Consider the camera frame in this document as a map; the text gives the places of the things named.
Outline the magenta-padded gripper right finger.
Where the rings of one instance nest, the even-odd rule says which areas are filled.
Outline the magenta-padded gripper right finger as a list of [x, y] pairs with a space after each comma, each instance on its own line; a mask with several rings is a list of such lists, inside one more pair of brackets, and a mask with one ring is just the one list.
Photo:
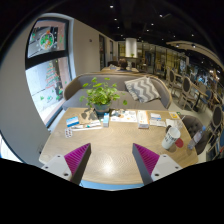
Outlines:
[[144, 185], [150, 184], [182, 169], [182, 167], [167, 154], [158, 155], [136, 143], [133, 144], [132, 154], [137, 163]]

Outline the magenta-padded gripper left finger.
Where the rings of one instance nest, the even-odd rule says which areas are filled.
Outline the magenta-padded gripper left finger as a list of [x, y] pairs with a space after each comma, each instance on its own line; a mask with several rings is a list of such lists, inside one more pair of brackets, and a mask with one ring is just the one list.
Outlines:
[[66, 155], [56, 154], [42, 169], [79, 185], [90, 155], [91, 144], [87, 143]]

